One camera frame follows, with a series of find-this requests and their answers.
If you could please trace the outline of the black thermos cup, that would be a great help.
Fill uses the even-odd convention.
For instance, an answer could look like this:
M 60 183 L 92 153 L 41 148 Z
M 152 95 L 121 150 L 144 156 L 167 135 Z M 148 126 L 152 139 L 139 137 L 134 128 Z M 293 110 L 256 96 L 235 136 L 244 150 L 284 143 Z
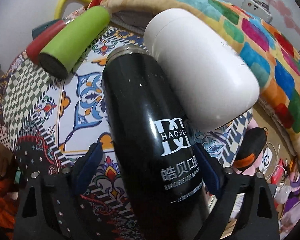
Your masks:
M 203 180 L 165 73 L 147 51 L 112 51 L 102 87 L 115 154 L 146 239 L 194 239 L 207 207 Z

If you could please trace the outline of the white thermos cup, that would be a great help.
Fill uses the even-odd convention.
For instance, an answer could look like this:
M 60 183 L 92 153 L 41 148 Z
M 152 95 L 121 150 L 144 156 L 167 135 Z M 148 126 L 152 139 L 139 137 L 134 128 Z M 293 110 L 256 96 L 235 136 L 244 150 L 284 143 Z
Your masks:
M 143 40 L 198 130 L 222 127 L 257 102 L 260 87 L 253 72 L 192 13 L 179 8 L 160 12 L 150 20 Z

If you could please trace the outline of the green thermos cup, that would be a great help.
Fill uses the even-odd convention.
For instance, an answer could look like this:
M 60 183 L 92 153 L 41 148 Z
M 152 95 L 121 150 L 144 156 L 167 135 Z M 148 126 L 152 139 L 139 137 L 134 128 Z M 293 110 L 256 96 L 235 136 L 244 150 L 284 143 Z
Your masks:
M 66 25 L 39 53 L 39 65 L 65 79 L 78 59 L 110 22 L 110 13 L 94 6 Z

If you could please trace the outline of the red thermos cup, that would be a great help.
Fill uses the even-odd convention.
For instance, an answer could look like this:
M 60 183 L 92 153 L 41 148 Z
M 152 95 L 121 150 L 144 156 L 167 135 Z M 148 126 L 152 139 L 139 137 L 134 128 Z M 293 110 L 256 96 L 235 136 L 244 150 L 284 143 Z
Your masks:
M 63 29 L 66 25 L 72 22 L 73 19 L 61 18 L 60 21 L 56 22 L 52 26 L 45 29 L 38 37 L 36 37 L 27 46 L 26 53 L 28 58 L 34 63 L 38 64 L 38 55 L 42 49 Z

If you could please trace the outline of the dark teal cup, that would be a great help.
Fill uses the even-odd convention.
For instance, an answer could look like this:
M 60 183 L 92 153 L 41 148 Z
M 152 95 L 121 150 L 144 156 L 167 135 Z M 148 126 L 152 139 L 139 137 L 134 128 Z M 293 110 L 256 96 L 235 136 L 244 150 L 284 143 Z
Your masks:
M 38 37 L 45 29 L 47 29 L 48 27 L 52 26 L 53 24 L 55 24 L 56 22 L 60 21 L 61 19 L 55 19 L 49 22 L 45 22 L 35 28 L 32 29 L 32 39 L 34 40 L 36 37 Z

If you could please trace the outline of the black orange headphones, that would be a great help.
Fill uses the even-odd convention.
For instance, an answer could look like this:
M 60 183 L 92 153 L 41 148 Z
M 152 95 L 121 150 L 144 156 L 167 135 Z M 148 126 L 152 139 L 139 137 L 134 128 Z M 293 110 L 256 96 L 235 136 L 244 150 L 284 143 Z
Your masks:
M 255 127 L 246 131 L 237 152 L 233 167 L 239 171 L 250 168 L 267 142 L 267 130 Z

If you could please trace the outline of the patterned table cloth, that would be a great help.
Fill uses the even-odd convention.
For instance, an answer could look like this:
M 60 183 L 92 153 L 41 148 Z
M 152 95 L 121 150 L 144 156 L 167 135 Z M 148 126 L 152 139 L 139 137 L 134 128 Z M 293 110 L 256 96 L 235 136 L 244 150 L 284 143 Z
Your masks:
M 39 63 L 26 59 L 11 75 L 2 103 L 0 126 L 7 129 L 7 139 L 0 144 L 0 155 L 11 145 L 12 160 L 21 171 L 19 204 L 20 192 L 33 172 L 42 176 L 58 174 L 74 166 L 90 145 L 101 144 L 102 160 L 78 200 L 79 219 L 87 225 L 90 239 L 146 239 L 123 183 L 102 87 L 108 55 L 126 45 L 141 47 L 150 55 L 143 36 L 119 36 L 117 29 L 108 24 L 65 79 L 50 75 Z M 193 148 L 201 143 L 194 142 L 191 132 L 197 128 L 184 113 L 183 123 Z M 204 181 L 202 195 L 208 217 L 217 198 Z

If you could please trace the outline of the colourful patchwork blanket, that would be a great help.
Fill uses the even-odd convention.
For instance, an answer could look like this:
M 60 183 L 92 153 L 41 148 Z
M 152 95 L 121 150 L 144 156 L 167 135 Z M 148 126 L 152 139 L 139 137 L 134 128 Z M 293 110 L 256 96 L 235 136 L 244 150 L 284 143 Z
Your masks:
M 182 8 L 204 21 L 232 46 L 257 77 L 262 107 L 268 111 L 300 160 L 300 55 L 272 25 L 221 0 L 92 0 L 111 12 L 156 15 Z

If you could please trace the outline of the white bedside cabinet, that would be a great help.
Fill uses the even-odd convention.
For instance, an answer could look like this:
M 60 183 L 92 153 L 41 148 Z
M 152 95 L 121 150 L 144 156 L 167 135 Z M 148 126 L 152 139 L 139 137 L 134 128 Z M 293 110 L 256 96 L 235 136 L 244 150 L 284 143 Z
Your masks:
M 267 23 L 271 23 L 273 16 L 269 11 L 269 5 L 259 0 L 244 0 L 241 8 L 250 14 L 253 14 Z

